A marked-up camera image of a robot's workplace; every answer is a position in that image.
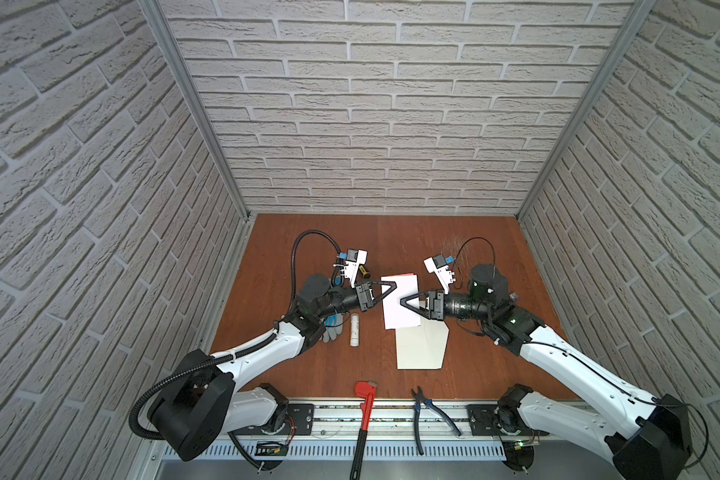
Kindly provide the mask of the pink white letter card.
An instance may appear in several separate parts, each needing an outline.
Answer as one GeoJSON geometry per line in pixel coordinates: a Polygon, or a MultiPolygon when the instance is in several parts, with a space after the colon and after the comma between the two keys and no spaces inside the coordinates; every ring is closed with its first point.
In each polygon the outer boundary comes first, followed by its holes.
{"type": "Polygon", "coordinates": [[[384,326],[386,330],[397,330],[418,327],[421,317],[414,311],[401,304],[404,297],[416,295],[418,290],[418,277],[413,273],[383,276],[382,281],[394,282],[395,290],[382,301],[384,326]]]}

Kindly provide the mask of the cream envelope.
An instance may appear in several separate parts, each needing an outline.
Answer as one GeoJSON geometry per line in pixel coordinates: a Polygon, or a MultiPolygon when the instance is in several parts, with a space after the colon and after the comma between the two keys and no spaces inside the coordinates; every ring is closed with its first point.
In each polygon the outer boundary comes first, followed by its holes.
{"type": "Polygon", "coordinates": [[[396,330],[398,370],[439,370],[443,367],[449,337],[441,321],[422,320],[417,327],[396,330]]]}

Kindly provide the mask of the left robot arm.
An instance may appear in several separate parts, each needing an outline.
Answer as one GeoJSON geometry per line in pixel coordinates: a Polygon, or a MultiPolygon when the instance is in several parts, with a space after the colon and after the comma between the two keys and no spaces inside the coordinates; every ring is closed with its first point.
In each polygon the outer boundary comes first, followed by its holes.
{"type": "Polygon", "coordinates": [[[328,317],[367,311],[396,288],[393,281],[341,287],[321,274],[309,277],[270,331],[213,355],[200,349],[186,354],[171,375],[137,399],[130,429],[141,438],[166,441],[183,461],[199,456],[223,433],[249,426],[277,429],[286,398],[271,386],[247,391],[245,385],[315,346],[328,317]]]}

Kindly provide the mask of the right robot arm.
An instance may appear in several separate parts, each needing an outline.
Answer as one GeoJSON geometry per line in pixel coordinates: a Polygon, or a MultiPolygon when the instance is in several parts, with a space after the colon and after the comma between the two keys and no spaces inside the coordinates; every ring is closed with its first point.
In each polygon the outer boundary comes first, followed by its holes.
{"type": "Polygon", "coordinates": [[[409,294],[400,305],[427,320],[474,320],[479,335],[555,377],[588,404],[582,410],[516,384],[498,400],[494,426],[505,435],[547,432],[595,453],[624,479],[676,479],[692,455],[689,407],[619,378],[517,305],[493,265],[470,271],[465,293],[409,294]]]}

